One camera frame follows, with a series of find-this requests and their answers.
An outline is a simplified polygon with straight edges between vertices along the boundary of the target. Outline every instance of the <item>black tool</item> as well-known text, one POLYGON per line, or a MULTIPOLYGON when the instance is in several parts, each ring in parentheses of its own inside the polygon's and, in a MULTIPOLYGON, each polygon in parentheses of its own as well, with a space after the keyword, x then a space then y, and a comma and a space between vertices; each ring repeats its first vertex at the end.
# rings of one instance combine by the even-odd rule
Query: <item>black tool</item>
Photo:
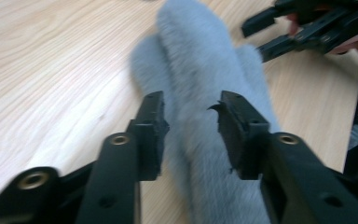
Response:
POLYGON ((140 223, 140 181, 160 174, 162 92, 147 95, 125 133, 105 138, 98 160, 59 177, 52 167, 17 175, 0 193, 0 223, 140 223))
POLYGON ((261 178, 272 223, 358 223, 357 162, 350 162, 351 175, 326 168, 298 136, 269 133, 269 123, 237 93, 223 91, 213 109, 239 178, 261 178))
POLYGON ((275 23, 275 18, 296 13, 303 30, 295 36, 282 35, 260 46, 263 62, 292 50, 313 49, 325 54, 358 35, 358 0, 277 0, 241 27, 245 37, 275 23), (328 4, 331 10, 321 15, 315 8, 328 4))

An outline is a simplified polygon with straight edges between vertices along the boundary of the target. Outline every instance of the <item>gray furry object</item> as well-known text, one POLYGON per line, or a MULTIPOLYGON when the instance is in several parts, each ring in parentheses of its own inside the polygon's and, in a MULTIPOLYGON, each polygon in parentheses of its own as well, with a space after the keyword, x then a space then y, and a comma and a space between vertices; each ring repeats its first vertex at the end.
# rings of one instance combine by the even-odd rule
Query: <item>gray furry object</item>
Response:
POLYGON ((158 14, 158 33, 131 55, 134 80, 144 95, 164 91, 164 160, 187 200, 192 223, 269 223, 259 181, 231 174, 217 113, 207 110, 221 91, 243 95, 279 131, 254 47, 234 49, 226 26, 203 4, 168 0, 158 14))

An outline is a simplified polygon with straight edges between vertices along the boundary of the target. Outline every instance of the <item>metal grommet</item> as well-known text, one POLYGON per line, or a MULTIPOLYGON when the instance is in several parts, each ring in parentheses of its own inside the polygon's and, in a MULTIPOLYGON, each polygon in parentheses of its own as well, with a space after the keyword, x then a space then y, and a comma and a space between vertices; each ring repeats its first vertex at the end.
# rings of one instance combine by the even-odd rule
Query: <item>metal grommet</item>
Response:
POLYGON ((116 136, 112 138, 112 140, 110 140, 110 143, 116 146, 124 145, 127 144, 128 142, 130 142, 130 138, 123 135, 116 136))
POLYGON ((48 174, 44 172, 34 172, 24 177, 18 185, 19 189, 36 189, 48 181, 48 174))
POLYGON ((298 140, 290 135, 282 134, 279 136, 279 140, 287 145, 296 145, 298 140))

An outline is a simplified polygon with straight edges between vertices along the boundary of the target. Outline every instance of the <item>wood grain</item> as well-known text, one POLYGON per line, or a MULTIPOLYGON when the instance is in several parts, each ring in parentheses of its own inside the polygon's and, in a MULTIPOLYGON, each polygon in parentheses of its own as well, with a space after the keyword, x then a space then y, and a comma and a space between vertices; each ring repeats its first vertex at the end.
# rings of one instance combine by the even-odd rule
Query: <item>wood grain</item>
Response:
MULTIPOLYGON (((239 27, 267 0, 204 0, 234 45, 261 45, 287 21, 249 39, 239 27)), ((95 160, 101 142, 125 130, 141 95, 129 54, 163 1, 0 0, 0 190, 15 175, 52 166, 63 175, 95 160)), ((265 63, 282 129, 303 137, 341 170, 358 88, 358 55, 294 52, 265 63)), ((143 184, 144 223, 186 223, 183 199, 165 171, 143 184)))

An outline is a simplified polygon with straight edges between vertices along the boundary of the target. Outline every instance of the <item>wooden table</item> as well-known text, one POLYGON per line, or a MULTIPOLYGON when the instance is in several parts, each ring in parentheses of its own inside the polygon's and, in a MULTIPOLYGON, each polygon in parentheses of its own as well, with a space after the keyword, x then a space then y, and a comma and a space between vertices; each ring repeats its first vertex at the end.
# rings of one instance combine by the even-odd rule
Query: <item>wooden table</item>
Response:
MULTIPOLYGON (((249 39, 239 27, 267 0, 203 0, 235 45, 261 45, 287 21, 249 39)), ((93 161, 101 142, 125 130, 141 103, 129 54, 155 32, 163 1, 0 1, 0 189, 21 171, 52 166, 63 175, 93 161)), ((265 63, 284 131, 303 137, 341 170, 357 98, 358 55, 293 52, 265 63)), ((145 223, 186 223, 168 172, 143 184, 145 223)))

